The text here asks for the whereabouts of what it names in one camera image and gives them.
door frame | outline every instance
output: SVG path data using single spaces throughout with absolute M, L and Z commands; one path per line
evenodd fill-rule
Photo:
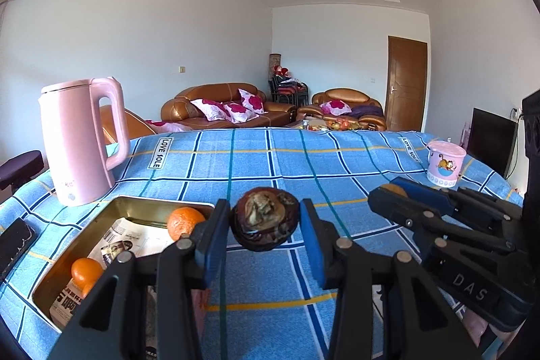
M 423 112 L 422 112 L 422 124 L 420 126 L 420 130 L 423 129 L 423 126 L 424 126 L 424 121 L 425 121 L 425 118 L 426 118 L 426 98 L 427 98 L 427 95 L 428 95 L 428 87 L 429 87 L 429 42 L 424 42 L 422 40 L 415 40 L 414 38 L 405 38 L 405 37 L 397 37 L 397 36 L 394 36 L 394 35 L 389 35 L 388 36 L 388 71 L 386 73 L 386 102 L 384 103 L 384 117 L 386 118 L 386 125 L 388 126 L 388 128 L 390 128 L 390 125 L 392 123 L 392 115 L 391 113 L 388 112 L 388 102 L 390 101 L 390 81 L 391 81 L 391 71 L 392 71 L 392 66 L 391 66 L 391 62 L 392 62 L 392 57 L 391 57 L 391 46 L 390 46 L 390 39 L 391 38 L 395 38 L 395 39 L 398 39 L 398 40 L 409 40 L 409 41 L 413 41 L 413 42 L 420 42 L 420 43 L 423 43 L 423 44 L 426 44 L 426 47 L 427 47 L 427 51 L 426 51 L 426 81 L 424 83 L 424 93 L 423 93 L 423 99 L 422 99 L 422 108 L 423 108 Z

blue plaid tablecloth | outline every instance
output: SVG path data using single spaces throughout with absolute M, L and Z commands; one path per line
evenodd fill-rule
M 172 144 L 161 169 L 149 169 L 159 140 Z M 407 153 L 403 138 L 414 147 Z M 0 205 L 0 232 L 22 217 L 38 234 L 0 285 L 0 314 L 34 360 L 47 358 L 58 333 L 32 304 L 31 292 L 77 234 L 119 195 L 231 205 L 258 186 L 311 198 L 319 216 L 335 223 L 367 250 L 418 255 L 409 231 L 372 213 L 369 191 L 397 176 L 431 186 L 427 143 L 434 137 L 405 132 L 315 133 L 285 128 L 221 129 L 133 140 L 129 158 L 114 169 L 115 186 L 100 201 L 75 208 L 58 202 L 48 172 Z M 109 153 L 115 145 L 109 146 Z M 521 204 L 493 170 L 467 156 L 459 186 Z M 449 298 L 456 312 L 461 305 Z M 263 253 L 242 249 L 229 235 L 226 263 L 212 289 L 202 338 L 206 359 L 322 359 L 328 350 L 335 292 L 311 276 L 302 235 Z M 374 353 L 382 350 L 382 318 L 374 308 Z

purple stool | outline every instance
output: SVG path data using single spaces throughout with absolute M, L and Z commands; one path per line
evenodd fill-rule
M 0 166 L 0 190 L 11 185 L 12 194 L 43 169 L 41 151 L 33 150 L 20 154 Z

black tv screen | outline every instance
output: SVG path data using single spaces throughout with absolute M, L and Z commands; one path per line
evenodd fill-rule
M 467 153 L 507 178 L 516 137 L 516 122 L 474 109 Z

kettle handle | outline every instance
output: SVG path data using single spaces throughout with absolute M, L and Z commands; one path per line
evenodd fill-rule
M 126 160 L 131 146 L 122 87 L 113 77 L 94 78 L 90 83 L 90 93 L 94 103 L 98 104 L 100 98 L 109 98 L 111 100 L 114 130 L 118 138 L 118 151 L 105 160 L 105 167 L 107 170 L 112 170 Z M 97 132 L 101 130 L 101 127 L 96 127 Z

